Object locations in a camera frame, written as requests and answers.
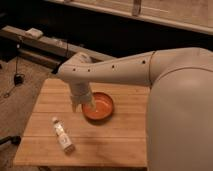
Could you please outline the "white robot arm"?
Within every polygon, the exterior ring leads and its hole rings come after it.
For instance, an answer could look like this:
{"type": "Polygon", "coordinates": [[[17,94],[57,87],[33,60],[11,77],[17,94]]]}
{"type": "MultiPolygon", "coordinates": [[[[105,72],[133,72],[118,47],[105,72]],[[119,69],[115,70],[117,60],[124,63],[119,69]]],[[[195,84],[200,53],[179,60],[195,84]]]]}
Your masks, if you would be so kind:
{"type": "Polygon", "coordinates": [[[92,82],[148,86],[148,171],[213,171],[212,51],[159,50],[99,63],[78,52],[57,76],[74,106],[92,101],[92,82]]]}

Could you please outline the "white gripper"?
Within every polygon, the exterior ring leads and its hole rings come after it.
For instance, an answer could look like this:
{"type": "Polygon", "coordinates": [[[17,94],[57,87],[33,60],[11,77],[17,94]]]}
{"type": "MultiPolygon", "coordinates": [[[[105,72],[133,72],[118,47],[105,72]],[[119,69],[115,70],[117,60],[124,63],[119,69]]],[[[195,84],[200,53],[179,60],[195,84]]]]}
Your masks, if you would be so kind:
{"type": "Polygon", "coordinates": [[[78,104],[86,104],[95,109],[95,100],[92,99],[91,87],[88,83],[71,83],[69,85],[72,100],[72,111],[76,113],[78,104]]]}

